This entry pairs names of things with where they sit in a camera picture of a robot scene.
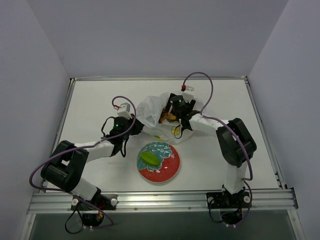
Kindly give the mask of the fake orange fruit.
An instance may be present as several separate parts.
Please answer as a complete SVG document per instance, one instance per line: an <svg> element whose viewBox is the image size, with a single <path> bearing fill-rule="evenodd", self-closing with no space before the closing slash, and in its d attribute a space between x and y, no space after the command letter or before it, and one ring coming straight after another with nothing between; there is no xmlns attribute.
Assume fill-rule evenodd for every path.
<svg viewBox="0 0 320 240"><path fill-rule="evenodd" d="M162 110L158 123L161 124L164 121L173 123L177 120L175 115L172 115L170 112L167 112L165 109Z"/></svg>

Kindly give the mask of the white printed plastic bag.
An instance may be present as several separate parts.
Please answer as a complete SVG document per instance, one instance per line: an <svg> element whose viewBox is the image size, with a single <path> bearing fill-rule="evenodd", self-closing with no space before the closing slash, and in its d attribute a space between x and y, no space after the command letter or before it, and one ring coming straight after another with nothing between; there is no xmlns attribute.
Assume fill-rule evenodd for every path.
<svg viewBox="0 0 320 240"><path fill-rule="evenodd" d="M159 96L147 96L136 108L136 119L144 125L142 132L159 141L178 145L188 140L194 132L182 130L182 126L174 120L173 115L165 112L171 94L165 92Z"/></svg>

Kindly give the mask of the fake green fruit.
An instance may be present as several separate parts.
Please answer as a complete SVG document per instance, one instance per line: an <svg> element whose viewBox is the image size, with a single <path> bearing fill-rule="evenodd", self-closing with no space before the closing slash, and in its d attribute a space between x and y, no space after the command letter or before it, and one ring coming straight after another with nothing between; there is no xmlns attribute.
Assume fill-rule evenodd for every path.
<svg viewBox="0 0 320 240"><path fill-rule="evenodd" d="M161 164L160 159L152 152L145 151L140 155L140 159L148 166L159 166Z"/></svg>

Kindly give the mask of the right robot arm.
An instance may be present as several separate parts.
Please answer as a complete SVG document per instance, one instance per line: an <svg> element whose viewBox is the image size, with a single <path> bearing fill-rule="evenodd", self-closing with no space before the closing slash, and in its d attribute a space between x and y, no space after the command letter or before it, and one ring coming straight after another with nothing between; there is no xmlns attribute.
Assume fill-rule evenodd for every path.
<svg viewBox="0 0 320 240"><path fill-rule="evenodd" d="M182 95L169 95L165 110L179 121L182 131L199 131L216 136L227 170L223 184L223 203L234 206L240 201L239 192L245 183L253 180L251 158L257 145L246 125L240 118L221 120L217 117L203 115L194 110L196 101L185 101Z"/></svg>

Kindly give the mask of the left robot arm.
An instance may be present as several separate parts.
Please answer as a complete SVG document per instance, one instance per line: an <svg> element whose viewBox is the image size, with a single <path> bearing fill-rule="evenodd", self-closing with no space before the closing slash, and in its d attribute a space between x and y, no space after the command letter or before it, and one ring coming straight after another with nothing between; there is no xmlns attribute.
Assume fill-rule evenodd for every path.
<svg viewBox="0 0 320 240"><path fill-rule="evenodd" d="M101 190L82 177L86 163L118 153L124 155L129 137L140 134L143 127L139 120L118 116L113 119L113 128L103 135L101 141L81 144L61 141L40 175L60 190L81 197L88 209L95 210L101 203Z"/></svg>

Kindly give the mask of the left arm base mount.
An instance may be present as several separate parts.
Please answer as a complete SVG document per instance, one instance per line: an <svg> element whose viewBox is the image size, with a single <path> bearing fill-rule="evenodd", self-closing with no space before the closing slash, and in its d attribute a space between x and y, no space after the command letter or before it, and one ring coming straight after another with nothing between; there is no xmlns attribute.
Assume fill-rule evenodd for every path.
<svg viewBox="0 0 320 240"><path fill-rule="evenodd" d="M72 201L75 202L73 210L80 216L83 227L102 229L115 225L114 220L106 213L116 210L118 200L115 197L107 198L98 191L91 200L73 195Z"/></svg>

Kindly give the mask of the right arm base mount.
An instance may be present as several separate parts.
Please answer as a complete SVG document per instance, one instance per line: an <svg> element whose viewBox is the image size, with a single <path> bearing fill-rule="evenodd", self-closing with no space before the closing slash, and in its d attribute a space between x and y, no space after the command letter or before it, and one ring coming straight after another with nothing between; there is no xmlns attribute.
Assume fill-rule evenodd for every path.
<svg viewBox="0 0 320 240"><path fill-rule="evenodd" d="M206 202L210 219L216 224L236 228L252 207L252 196L245 190L231 194L228 191L207 192ZM220 219L214 219L213 210L219 210Z"/></svg>

